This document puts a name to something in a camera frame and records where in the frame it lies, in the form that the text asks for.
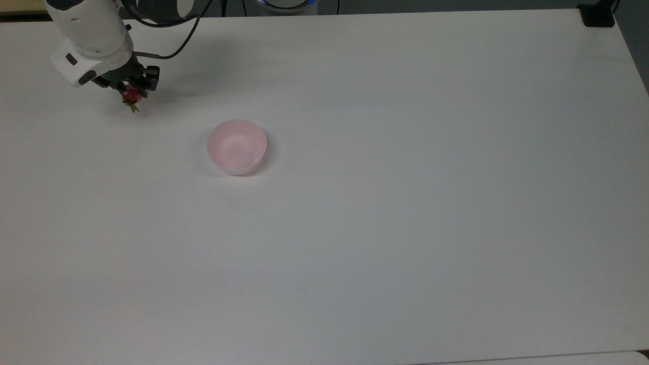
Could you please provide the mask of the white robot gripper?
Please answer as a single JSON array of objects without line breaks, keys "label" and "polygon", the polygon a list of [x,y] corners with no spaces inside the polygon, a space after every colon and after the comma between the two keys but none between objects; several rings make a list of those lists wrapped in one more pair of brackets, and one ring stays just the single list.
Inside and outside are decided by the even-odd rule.
[{"label": "white robot gripper", "polygon": [[65,40],[50,60],[59,74],[74,87],[95,83],[100,88],[116,90],[121,97],[129,84],[147,98],[150,92],[156,91],[160,78],[160,67],[143,67],[138,62],[133,55],[131,40],[125,40],[112,54],[95,54],[94,58],[82,55],[70,40]]}]

